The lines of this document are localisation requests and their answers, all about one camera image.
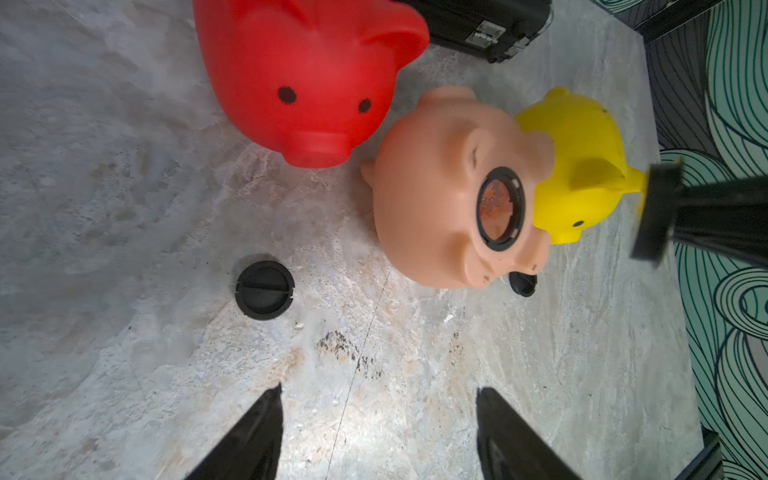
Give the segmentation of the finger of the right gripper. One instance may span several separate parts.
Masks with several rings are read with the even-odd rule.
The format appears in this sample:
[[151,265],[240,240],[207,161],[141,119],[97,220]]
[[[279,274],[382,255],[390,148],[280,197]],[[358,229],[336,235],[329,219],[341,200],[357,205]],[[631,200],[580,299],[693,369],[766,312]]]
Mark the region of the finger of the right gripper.
[[767,178],[683,187],[671,239],[748,264],[767,265]]

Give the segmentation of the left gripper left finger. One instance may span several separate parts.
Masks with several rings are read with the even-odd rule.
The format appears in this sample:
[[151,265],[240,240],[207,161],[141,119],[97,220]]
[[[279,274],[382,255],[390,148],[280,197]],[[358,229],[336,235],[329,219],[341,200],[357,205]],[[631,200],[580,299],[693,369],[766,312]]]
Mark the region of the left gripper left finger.
[[284,432],[282,385],[266,390],[187,480],[274,480]]

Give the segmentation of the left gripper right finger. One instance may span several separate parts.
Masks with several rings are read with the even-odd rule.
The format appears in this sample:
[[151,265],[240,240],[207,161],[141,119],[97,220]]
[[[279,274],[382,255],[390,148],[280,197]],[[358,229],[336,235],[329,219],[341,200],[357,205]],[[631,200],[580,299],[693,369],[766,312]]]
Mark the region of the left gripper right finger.
[[476,417],[485,480],[579,479],[494,388],[477,390]]

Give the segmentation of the pink piggy bank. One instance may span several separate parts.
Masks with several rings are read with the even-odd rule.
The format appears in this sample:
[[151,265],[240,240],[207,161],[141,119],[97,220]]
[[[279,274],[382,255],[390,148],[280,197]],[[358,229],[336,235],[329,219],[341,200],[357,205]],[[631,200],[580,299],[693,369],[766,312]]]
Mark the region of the pink piggy bank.
[[399,272],[425,287],[479,289],[546,265],[551,237],[533,207],[554,166],[548,134],[523,131],[467,87],[443,86],[396,122],[361,173]]

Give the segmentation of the black plug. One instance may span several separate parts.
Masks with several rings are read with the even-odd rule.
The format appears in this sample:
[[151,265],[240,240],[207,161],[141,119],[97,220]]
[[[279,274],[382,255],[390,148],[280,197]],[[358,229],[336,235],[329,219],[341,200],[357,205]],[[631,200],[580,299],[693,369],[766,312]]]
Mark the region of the black plug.
[[508,274],[508,281],[515,294],[529,298],[535,293],[538,276],[521,272],[510,272]]
[[262,260],[241,272],[235,284],[235,300],[247,317],[269,321],[288,310],[294,289],[294,278],[283,264]]
[[640,221],[630,251],[633,260],[655,265],[661,262],[675,221],[682,174],[680,163],[663,162],[649,168]]

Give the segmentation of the yellow piggy bank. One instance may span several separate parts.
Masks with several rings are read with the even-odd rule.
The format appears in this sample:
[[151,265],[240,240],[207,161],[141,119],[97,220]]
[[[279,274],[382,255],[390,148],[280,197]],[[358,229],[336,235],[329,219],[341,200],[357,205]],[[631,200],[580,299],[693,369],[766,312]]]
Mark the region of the yellow piggy bank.
[[598,101],[556,87],[516,119],[524,131],[553,141],[553,173],[537,185],[533,209],[534,226],[552,244],[578,242],[624,195],[646,190],[647,174],[628,165],[618,126]]

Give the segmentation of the red piggy bank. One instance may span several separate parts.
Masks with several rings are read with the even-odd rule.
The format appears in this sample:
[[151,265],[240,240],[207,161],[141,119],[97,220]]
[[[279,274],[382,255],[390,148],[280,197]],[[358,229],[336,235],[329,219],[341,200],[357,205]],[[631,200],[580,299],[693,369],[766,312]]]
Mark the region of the red piggy bank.
[[399,1],[207,0],[193,14],[223,112],[299,168],[345,163],[430,43],[424,18]]

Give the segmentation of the black plug front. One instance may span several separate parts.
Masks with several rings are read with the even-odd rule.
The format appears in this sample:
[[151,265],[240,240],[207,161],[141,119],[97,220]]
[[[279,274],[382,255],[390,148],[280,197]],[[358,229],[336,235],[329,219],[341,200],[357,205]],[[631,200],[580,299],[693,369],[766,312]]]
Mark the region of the black plug front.
[[538,276],[521,272],[510,272],[508,274],[508,281],[515,294],[529,298],[535,293]]

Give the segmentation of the black case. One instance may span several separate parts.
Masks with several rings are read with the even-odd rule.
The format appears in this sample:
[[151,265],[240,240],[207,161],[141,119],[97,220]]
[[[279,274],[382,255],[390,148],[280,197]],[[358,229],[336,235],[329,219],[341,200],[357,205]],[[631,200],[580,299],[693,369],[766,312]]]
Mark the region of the black case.
[[487,62],[526,49],[554,17],[551,0],[404,0],[425,19],[431,42]]

